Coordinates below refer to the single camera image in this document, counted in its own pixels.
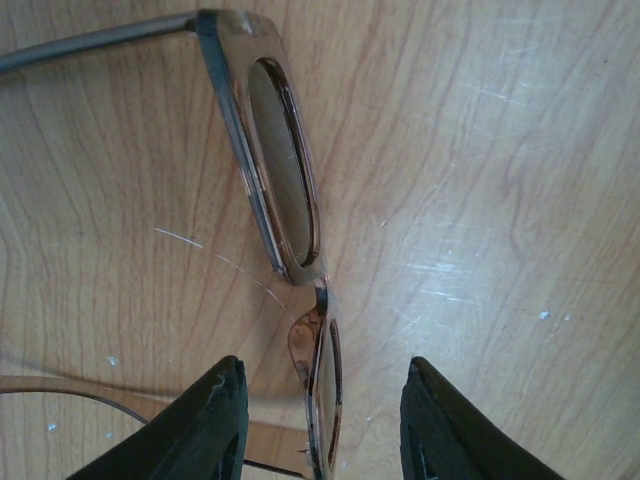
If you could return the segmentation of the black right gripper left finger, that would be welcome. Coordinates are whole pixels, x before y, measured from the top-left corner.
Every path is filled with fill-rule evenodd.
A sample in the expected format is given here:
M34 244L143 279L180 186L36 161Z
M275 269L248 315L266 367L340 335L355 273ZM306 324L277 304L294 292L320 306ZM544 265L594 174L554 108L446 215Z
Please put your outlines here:
M226 356L73 479L239 479L249 426L244 363Z

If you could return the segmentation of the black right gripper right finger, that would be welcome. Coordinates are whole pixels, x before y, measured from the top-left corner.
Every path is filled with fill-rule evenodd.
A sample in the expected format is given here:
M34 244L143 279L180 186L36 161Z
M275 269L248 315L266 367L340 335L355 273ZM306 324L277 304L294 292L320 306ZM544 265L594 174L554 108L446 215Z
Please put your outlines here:
M559 479L429 361L411 359L400 405L405 479Z

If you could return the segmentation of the brown translucent sunglasses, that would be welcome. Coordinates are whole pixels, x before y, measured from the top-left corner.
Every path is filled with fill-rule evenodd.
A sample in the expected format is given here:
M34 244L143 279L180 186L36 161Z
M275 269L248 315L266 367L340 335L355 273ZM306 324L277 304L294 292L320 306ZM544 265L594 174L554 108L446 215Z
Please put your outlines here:
M4 54L1 70L178 31L199 42L273 270L291 286L314 287L316 304L293 323L287 345L305 392L311 476L331 479L342 413L340 340L329 308L311 150L274 23L242 10L202 9Z

